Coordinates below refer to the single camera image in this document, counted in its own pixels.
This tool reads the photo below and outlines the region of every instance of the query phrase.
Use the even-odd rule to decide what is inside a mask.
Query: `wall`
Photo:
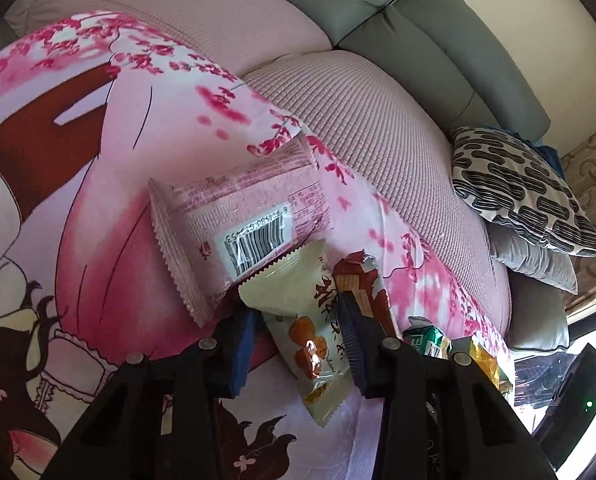
[[[596,132],[596,24],[578,0],[465,0],[507,49],[551,117],[563,155]]]

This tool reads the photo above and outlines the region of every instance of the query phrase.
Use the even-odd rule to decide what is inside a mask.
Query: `metal screw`
[[[218,346],[218,342],[213,337],[203,337],[198,341],[198,348],[201,350],[213,350]]]
[[[397,350],[402,345],[402,341],[397,337],[385,337],[382,340],[382,346],[387,350]]]
[[[473,361],[471,356],[465,354],[465,352],[458,352],[457,354],[453,355],[453,360],[459,364],[460,366],[469,366]]]
[[[139,365],[140,363],[142,363],[143,359],[144,354],[142,354],[141,352],[129,352],[125,360],[130,365]]]

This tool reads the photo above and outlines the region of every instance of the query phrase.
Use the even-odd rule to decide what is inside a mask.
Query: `gray pillow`
[[[506,342],[514,358],[569,348],[569,328],[561,292],[509,271],[511,324]]]
[[[500,263],[540,282],[577,294],[577,278],[568,254],[531,245],[510,227],[487,222],[486,230],[491,256]]]

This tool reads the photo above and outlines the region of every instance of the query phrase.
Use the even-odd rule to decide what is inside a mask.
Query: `snack package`
[[[484,371],[486,376],[492,383],[494,383],[495,387],[500,390],[500,367],[498,366],[495,357],[484,349],[476,336],[472,335],[471,337],[454,339],[451,342],[450,353],[453,354],[455,352],[465,352],[465,354],[470,355],[473,361],[478,363],[478,366],[482,368],[482,371]],[[511,384],[508,378],[506,378],[506,382],[508,382],[509,385]],[[505,391],[508,390],[507,384],[503,384],[503,387]]]
[[[202,326],[233,283],[329,224],[329,205],[304,134],[268,156],[184,187],[149,183],[169,271]]]
[[[247,306],[265,313],[271,336],[298,379],[302,401],[321,426],[351,384],[324,246],[322,240],[308,243],[238,287]]]
[[[378,321],[386,336],[401,338],[384,280],[373,256],[364,251],[349,254],[335,264],[334,279],[340,292],[353,292],[361,312]]]
[[[451,339],[425,317],[410,316],[411,327],[402,332],[402,339],[418,353],[448,359]]]

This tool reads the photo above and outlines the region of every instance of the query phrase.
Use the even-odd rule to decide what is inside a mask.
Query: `sofa backrest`
[[[491,124],[542,137],[548,115],[494,34],[464,0],[288,0],[334,46],[394,77],[448,133]]]

